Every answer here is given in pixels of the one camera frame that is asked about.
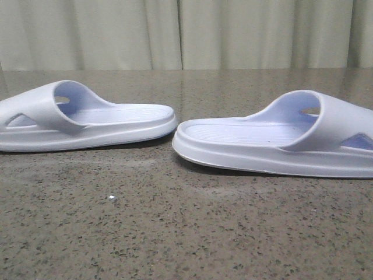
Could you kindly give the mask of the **light blue slipper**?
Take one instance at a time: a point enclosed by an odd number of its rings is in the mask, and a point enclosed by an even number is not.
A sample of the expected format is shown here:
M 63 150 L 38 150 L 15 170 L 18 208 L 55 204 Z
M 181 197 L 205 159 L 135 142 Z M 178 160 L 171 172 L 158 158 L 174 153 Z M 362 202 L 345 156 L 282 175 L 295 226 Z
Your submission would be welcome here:
M 247 117 L 182 122 L 172 142 L 205 166 L 311 177 L 372 177 L 372 111 L 312 90 Z
M 45 152 L 148 141 L 177 126 L 160 104 L 116 104 L 61 80 L 1 101 L 1 151 Z

